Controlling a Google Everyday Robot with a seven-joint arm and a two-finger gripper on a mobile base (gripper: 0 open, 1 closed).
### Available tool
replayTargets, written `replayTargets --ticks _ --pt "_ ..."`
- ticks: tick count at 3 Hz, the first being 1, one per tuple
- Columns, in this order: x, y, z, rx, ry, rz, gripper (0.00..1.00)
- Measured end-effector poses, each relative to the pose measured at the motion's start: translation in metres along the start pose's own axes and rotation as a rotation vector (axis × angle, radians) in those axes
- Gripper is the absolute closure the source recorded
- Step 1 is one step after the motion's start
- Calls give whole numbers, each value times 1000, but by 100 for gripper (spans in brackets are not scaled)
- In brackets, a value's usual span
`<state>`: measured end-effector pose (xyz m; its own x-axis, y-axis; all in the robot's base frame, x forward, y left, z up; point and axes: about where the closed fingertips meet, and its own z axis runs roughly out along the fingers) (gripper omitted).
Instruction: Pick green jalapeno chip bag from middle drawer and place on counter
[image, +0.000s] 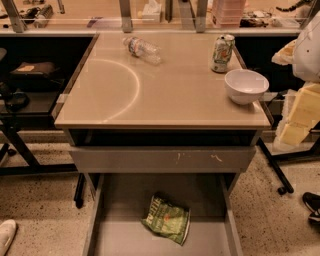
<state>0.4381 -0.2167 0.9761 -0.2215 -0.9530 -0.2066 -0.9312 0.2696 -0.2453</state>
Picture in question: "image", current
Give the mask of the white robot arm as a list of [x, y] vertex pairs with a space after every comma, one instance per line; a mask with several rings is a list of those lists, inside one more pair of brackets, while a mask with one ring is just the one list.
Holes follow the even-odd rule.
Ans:
[[271, 61], [291, 64], [293, 75], [304, 81], [276, 132], [280, 143], [297, 146], [320, 121], [320, 11]]

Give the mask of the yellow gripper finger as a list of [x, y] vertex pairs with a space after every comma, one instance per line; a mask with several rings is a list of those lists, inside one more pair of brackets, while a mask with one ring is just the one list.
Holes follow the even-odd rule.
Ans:
[[278, 65], [289, 65], [293, 63], [293, 53], [295, 49], [296, 39], [292, 40], [276, 52], [271, 61]]
[[297, 146], [320, 121], [320, 84], [305, 83], [284, 107], [278, 139], [281, 143]]

